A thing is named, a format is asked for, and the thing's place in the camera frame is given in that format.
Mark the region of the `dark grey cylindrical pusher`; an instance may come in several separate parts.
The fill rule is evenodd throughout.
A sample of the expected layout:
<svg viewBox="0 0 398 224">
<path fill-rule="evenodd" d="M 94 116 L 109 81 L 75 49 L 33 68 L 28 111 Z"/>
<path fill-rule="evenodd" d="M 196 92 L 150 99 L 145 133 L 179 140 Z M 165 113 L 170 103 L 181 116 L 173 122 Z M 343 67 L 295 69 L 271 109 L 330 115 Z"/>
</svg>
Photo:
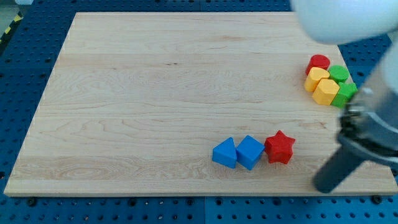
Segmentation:
<svg viewBox="0 0 398 224">
<path fill-rule="evenodd" d="M 318 169 L 312 179 L 313 186 L 321 193 L 334 191 L 363 162 L 360 156 L 348 145 L 340 145 L 333 155 Z"/>
</svg>

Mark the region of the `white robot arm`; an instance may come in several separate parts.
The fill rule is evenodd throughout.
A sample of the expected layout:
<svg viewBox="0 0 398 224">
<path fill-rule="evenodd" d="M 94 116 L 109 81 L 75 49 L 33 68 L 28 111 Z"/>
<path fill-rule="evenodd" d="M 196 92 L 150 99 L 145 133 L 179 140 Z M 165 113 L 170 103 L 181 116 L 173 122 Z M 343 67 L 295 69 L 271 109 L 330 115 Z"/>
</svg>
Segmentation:
<svg viewBox="0 0 398 224">
<path fill-rule="evenodd" d="M 340 45 L 397 30 L 397 1 L 291 1 L 303 30 Z M 329 193 L 364 161 L 397 168 L 397 44 L 392 44 L 340 114 L 340 148 L 318 170 L 314 187 Z"/>
</svg>

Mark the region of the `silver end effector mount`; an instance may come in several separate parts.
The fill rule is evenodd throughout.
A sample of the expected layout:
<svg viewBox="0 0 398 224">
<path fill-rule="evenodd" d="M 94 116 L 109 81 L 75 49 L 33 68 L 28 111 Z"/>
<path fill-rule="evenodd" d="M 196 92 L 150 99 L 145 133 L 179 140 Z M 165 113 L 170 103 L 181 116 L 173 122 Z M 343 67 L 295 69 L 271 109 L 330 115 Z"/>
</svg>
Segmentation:
<svg viewBox="0 0 398 224">
<path fill-rule="evenodd" d="M 337 140 L 359 161 L 397 166 L 397 69 L 378 65 L 346 104 Z"/>
</svg>

